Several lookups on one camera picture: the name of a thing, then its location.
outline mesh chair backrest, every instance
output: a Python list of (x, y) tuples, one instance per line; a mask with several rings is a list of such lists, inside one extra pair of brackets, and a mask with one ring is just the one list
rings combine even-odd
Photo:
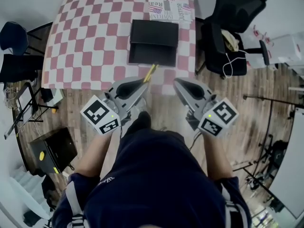
[(230, 32), (243, 33), (266, 6), (266, 0), (217, 0), (207, 21), (219, 24)]
[(0, 47), (2, 50), (12, 48), (14, 55), (23, 55), (29, 45), (26, 30), (15, 22), (5, 23), (0, 32)]

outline open black box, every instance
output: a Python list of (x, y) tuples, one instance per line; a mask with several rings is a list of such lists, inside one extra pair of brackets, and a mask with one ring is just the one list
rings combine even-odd
[(129, 63), (175, 66), (179, 25), (152, 20), (132, 21)]

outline forearm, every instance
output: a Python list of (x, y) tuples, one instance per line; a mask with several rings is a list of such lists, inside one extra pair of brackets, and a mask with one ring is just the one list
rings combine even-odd
[(203, 134), (208, 177), (216, 181), (233, 177), (231, 165), (221, 144), (214, 137)]
[(105, 161), (112, 134), (97, 135), (80, 159), (75, 172), (86, 177), (99, 176)]

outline dark blue shirt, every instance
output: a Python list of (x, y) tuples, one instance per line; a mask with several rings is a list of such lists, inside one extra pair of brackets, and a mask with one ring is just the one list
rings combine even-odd
[[(250, 227), (238, 178), (211, 181), (186, 145), (166, 132), (140, 130), (125, 136), (112, 170), (102, 180), (75, 173), (69, 181), (75, 183), (91, 228), (219, 228), (226, 222)], [(72, 216), (63, 193), (53, 226), (67, 227)]]

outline checkered tablecloth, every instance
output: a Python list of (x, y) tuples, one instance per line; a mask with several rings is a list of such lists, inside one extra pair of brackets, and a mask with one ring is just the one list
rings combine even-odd
[[(194, 2), (188, 0), (194, 14)], [(148, 0), (63, 0), (47, 42), (42, 87), (108, 89), (149, 65), (128, 64), (133, 19), (149, 19)], [(195, 21), (180, 23), (176, 67), (159, 67), (151, 92), (175, 94), (175, 77), (194, 77)]]

